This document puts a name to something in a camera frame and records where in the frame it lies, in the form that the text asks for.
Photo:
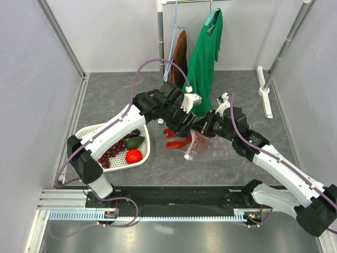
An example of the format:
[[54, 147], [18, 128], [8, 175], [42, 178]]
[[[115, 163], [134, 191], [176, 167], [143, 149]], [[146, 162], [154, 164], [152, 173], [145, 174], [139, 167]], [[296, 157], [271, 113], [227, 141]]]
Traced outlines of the red toy lobster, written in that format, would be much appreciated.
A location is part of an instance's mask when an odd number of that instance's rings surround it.
[[188, 138], [179, 138], [172, 130], [166, 128], [163, 134], [167, 139], [167, 150], [183, 151], [188, 158], [206, 152], [212, 143], [209, 138], [197, 132], [191, 133]]

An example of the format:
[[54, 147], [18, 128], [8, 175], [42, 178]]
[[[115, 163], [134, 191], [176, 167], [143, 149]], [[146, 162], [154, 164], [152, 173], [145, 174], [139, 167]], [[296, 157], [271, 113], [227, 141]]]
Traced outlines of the clear zip top bag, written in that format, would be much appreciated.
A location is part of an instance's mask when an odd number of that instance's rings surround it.
[[186, 161], [226, 161], [226, 160], [233, 160], [239, 157], [239, 155], [235, 152], [235, 150], [232, 148], [232, 143], [226, 139], [220, 138], [220, 137], [212, 137], [209, 138], [209, 140], [212, 142], [209, 149], [200, 154], [196, 154], [188, 158], [183, 151], [177, 151], [177, 150], [167, 150], [166, 144], [165, 144], [165, 150], [166, 153], [174, 153], [182, 158], [184, 158]]

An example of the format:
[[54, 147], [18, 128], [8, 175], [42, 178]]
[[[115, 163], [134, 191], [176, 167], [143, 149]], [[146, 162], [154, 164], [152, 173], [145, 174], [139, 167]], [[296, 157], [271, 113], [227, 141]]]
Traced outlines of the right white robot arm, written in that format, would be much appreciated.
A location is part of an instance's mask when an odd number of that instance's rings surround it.
[[269, 206], [294, 218], [312, 236], [325, 231], [336, 221], [336, 186], [329, 187], [312, 179], [282, 156], [263, 135], [252, 130], [240, 108], [225, 109], [222, 114], [211, 110], [193, 123], [193, 129], [205, 137], [231, 141], [235, 152], [262, 168], [287, 191], [276, 190], [258, 180], [246, 185], [241, 194], [246, 207]]

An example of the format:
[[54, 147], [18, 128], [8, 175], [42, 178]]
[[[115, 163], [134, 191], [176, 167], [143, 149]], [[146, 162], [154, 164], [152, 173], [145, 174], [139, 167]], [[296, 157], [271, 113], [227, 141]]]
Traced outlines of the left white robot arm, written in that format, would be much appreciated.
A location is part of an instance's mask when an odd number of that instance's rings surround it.
[[187, 138], [195, 115], [193, 106], [202, 98], [189, 89], [183, 93], [176, 85], [166, 82], [160, 89], [139, 93], [118, 115], [86, 137], [72, 135], [67, 140], [68, 163], [82, 182], [97, 195], [103, 207], [115, 203], [113, 186], [108, 182], [98, 159], [117, 141], [147, 123], [163, 119], [178, 137]]

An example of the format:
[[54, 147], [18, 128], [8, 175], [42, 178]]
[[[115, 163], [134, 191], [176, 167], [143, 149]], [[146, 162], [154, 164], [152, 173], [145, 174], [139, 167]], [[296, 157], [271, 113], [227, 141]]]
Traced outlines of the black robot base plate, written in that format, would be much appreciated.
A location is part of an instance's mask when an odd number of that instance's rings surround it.
[[260, 210], [242, 186], [119, 186], [110, 198], [127, 197], [138, 216], [229, 216], [234, 209]]

